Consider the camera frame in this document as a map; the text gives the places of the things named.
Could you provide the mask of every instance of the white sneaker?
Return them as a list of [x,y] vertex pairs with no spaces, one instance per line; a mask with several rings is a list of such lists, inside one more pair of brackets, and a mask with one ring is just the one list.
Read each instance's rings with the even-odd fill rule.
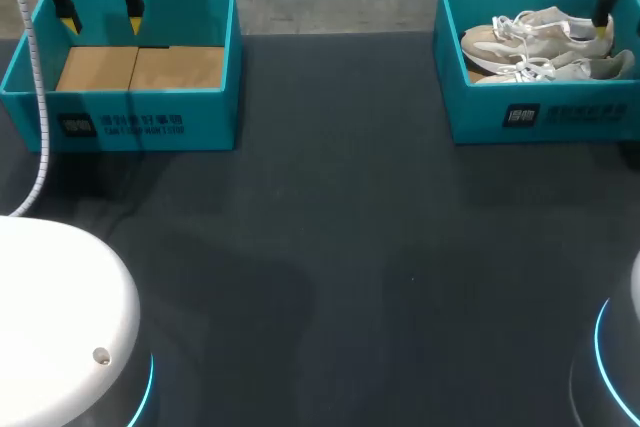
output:
[[613,46],[613,19],[599,38],[591,19],[570,17],[557,7],[525,11],[511,20],[494,17],[493,25],[465,32],[460,41],[465,56],[479,67],[497,73],[505,65],[528,59],[553,59],[567,52],[581,58],[604,58]]
[[510,84],[518,82],[576,82],[582,80],[624,80],[633,77],[635,56],[623,50],[609,59],[584,59],[568,52],[552,61],[522,57],[515,65],[503,66],[498,75],[479,80],[478,84]]

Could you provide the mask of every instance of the cardboard box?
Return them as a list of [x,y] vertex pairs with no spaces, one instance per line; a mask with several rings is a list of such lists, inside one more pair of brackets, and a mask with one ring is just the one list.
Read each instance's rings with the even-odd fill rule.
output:
[[218,89],[223,66],[221,47],[143,48],[129,90]]
[[[138,35],[133,34],[124,0],[72,1],[83,25],[79,35],[58,19],[52,0],[40,0],[33,14],[53,152],[234,147],[242,69],[235,0],[144,0]],[[140,71],[136,81],[145,90],[128,90],[127,77],[134,80],[131,49],[159,51],[167,46],[181,46],[164,49],[166,55],[176,54],[183,67],[195,69],[189,73],[165,59],[164,67],[149,66],[155,74]],[[124,49],[86,50],[96,47]],[[0,84],[0,100],[29,150],[39,151],[25,35]]]
[[[440,87],[456,143],[640,140],[640,81],[474,84],[459,37],[496,15],[558,6],[590,18],[595,0],[439,0],[433,39]],[[615,49],[636,56],[640,73],[638,0],[618,0]]]
[[57,92],[219,89],[222,47],[72,47]]
[[137,47],[72,47],[58,92],[129,90]]

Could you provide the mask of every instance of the dark gray table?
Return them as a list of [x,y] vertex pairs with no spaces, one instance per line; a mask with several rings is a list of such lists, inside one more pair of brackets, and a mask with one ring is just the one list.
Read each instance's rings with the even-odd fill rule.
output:
[[[236,151],[58,156],[32,213],[128,265],[161,427],[571,425],[640,250],[618,147],[455,147],[429,34],[245,42]],[[2,211],[36,163],[1,112]]]

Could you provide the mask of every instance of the teal storage bin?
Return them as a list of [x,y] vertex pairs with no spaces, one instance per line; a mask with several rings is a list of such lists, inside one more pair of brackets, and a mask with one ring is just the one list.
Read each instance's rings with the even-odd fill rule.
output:
[[[640,81],[474,85],[459,37],[494,16],[557,6],[590,18],[595,0],[439,0],[433,51],[456,143],[640,140]],[[614,54],[636,56],[640,74],[640,4],[619,0],[613,12]]]
[[[53,152],[229,150],[234,147],[242,67],[235,0],[144,0],[133,34],[124,0],[72,0],[80,35],[40,0],[33,22],[49,111]],[[56,92],[74,46],[224,46],[220,88]],[[0,85],[0,100],[29,150],[40,150],[38,109],[26,35]]]

